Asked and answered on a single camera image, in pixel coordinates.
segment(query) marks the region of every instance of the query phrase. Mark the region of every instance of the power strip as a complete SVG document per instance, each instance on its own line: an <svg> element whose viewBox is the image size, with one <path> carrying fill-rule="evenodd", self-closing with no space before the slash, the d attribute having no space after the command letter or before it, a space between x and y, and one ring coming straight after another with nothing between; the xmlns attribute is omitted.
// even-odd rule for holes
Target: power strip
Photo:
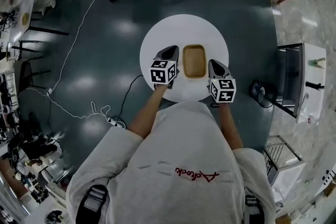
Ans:
<svg viewBox="0 0 336 224"><path fill-rule="evenodd" d="M121 126L121 124L118 122L116 122L114 119L112 119L112 118L108 118L107 119L107 121L108 121L108 123L110 123L112 126L117 126L117 127L121 127L122 128L122 126Z"/></svg>

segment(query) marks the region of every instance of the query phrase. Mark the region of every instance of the power cord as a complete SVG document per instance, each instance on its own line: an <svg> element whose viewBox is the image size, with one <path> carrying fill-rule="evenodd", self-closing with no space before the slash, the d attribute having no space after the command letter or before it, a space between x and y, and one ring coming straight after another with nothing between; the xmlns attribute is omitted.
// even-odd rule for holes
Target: power cord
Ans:
<svg viewBox="0 0 336 224"><path fill-rule="evenodd" d="M61 68L61 72L60 72L60 74L59 74L59 79L58 79L58 81L56 82L55 86L54 86L52 89L49 89L49 91L47 92L47 94L43 94L43 93L41 93L41 92L39 92L38 90L33 89L33 88L27 88L28 90L34 90L34 91L37 91L39 94L41 94L41 95L43 95L43 96L45 96L45 97L48 97L48 98L50 99L50 103L49 103L48 125L49 125L49 128L50 128L50 130L51 130L52 133L53 133L53 130L52 130L51 125L50 125L50 118L51 118L51 103L54 103L55 105L57 105L58 107L60 107L63 111L65 111L66 113L68 113L68 114L69 114L70 116L72 116L73 118L84 119L84 118L89 118L89 117L91 117L92 115L100 114L100 115L102 115L102 116L105 117L105 119L106 119L106 121L107 121L108 123L111 123L111 119L113 119L113 120L114 120L114 119L117 119L117 120L115 121L116 123L114 124L114 126L118 126L118 124L120 124L120 125L122 125L122 127L123 127L124 129L127 128L127 125L126 125L125 121L124 121L123 119L120 118L120 116L121 116L121 114L122 114L122 111L123 111L123 106L124 106L124 104L125 104L126 97L127 97L128 93L129 93L129 91L131 90L131 87L132 87L133 83L137 80L137 78L139 78L139 77L143 77L143 75L139 75L139 76L137 76L137 77L131 82L131 84L130 84L130 86L129 86L129 88L128 88L128 91L126 92L125 97L124 97L124 99L123 99L123 102L122 102L122 105L121 105L121 109L120 109L120 113L119 113L119 115L118 115L118 116L112 116L112 117L110 117L110 118L107 117L107 113L111 110L111 106L110 106L110 105L106 105L106 106L102 107L102 108L100 109L100 112L97 112L96 104L95 104L95 102L92 101L92 102L91 102L92 113L91 113L90 115L88 115L88 116L75 116L75 115L71 114L69 111L67 111L66 109L64 109L60 104L58 104L57 102L55 102L54 100L52 100L51 97L50 97L50 95L51 95L52 92L55 90L56 86L58 85L59 81L61 80L62 72L63 72L63 68L64 68L64 66L65 66L65 63L66 63L66 61L67 61L67 59L68 59L68 57L69 57L69 55L70 55L72 49L73 49L73 46L75 45L75 43L76 43L76 41L77 41L77 37L78 37L78 34L79 34L79 30L80 30L81 26L82 26L83 23L84 23L84 20L85 20L86 15L89 13L90 8L91 8L91 6L94 4L95 1L96 1L96 0L93 0L93 1L92 1L92 3L90 4L88 10L86 11L86 13L85 13L85 15L84 15L84 17L83 17L83 20L82 20L82 22L81 22L81 24L80 24L80 26L79 26L79 28L78 28L78 30L77 30L77 34L76 34L75 40L74 40L74 42L72 43L71 48L70 48L70 50L69 50L69 52L68 52L68 54L67 54L67 56L66 56L66 58L65 58L65 60L64 60L64 63L63 63L62 68Z"/></svg>
<svg viewBox="0 0 336 224"><path fill-rule="evenodd" d="M125 101L126 101L127 94L130 92L133 83L134 83L134 82L137 80L137 78L139 78L139 77L143 77L143 75L138 75L138 76L131 82L131 84L130 84L130 86L129 86L129 88L128 88L128 91L127 91L126 94L125 94L124 100L122 101L122 104L121 104L121 109L120 109L119 115L117 116L117 123L116 123L116 125L118 124L118 121L119 121L120 116L121 116L121 114L122 114L122 110L123 110L123 107L124 107L124 104L125 104Z"/></svg>

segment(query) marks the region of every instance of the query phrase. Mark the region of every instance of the forearm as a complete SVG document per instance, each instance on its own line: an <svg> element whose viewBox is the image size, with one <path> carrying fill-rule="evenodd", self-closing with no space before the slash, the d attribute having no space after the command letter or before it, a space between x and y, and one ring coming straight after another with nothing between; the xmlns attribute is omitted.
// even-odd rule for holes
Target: forearm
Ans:
<svg viewBox="0 0 336 224"><path fill-rule="evenodd" d="M222 125L222 133L224 135L225 140L229 144L230 148L232 150L243 148L243 143L241 141L236 124L231 115L229 105L227 103L220 103L219 111L221 114L220 122Z"/></svg>
<svg viewBox="0 0 336 224"><path fill-rule="evenodd" d="M128 130L145 139L151 132L157 110L167 85L159 85L153 91L146 105L137 113Z"/></svg>

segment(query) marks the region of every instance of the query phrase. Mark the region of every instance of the hand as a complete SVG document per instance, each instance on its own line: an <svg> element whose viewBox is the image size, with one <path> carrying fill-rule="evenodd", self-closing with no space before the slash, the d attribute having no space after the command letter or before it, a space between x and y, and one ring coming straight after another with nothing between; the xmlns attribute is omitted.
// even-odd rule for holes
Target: hand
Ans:
<svg viewBox="0 0 336 224"><path fill-rule="evenodd" d="M168 88L168 84L157 84L156 85L156 88L155 88L155 91L162 91L162 92L165 92L166 89Z"/></svg>

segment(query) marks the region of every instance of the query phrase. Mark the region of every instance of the white tabletop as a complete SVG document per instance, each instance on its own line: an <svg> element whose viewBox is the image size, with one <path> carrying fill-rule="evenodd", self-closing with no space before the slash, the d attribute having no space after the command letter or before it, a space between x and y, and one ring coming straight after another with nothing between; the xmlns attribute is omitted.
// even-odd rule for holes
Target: white tabletop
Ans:
<svg viewBox="0 0 336 224"><path fill-rule="evenodd" d="M178 70L173 88L168 89L164 98L173 102L199 101L210 93L208 70L199 79L187 78L183 70L183 48L187 45L202 45L205 50L206 69L208 61L215 59L228 66L229 54L224 38L210 22L188 14L167 17L154 25L145 36L140 49L140 67L147 84L154 89L149 68L156 54L169 46L180 49Z"/></svg>
<svg viewBox="0 0 336 224"><path fill-rule="evenodd" d="M321 84L325 86L326 68L327 61L321 61L318 64L324 67L324 69L319 69L308 65L309 60L315 60L319 58L327 58L326 51L324 48L317 47L315 45L304 44L303 45L303 80L301 86L300 100L303 101L306 93L309 98L306 99L298 111L298 122L306 121L307 116L313 116L315 119L320 118L320 114L323 107L323 98L325 89L315 90L311 87L306 86L306 82L309 81L315 84Z"/></svg>
<svg viewBox="0 0 336 224"><path fill-rule="evenodd" d="M30 25L31 14L33 12L35 0L22 0L19 6L19 15L15 17L15 21L12 23L10 30L9 30L9 43L11 46L15 45L20 37L28 30ZM29 19L26 25L22 24L22 16L28 13Z"/></svg>

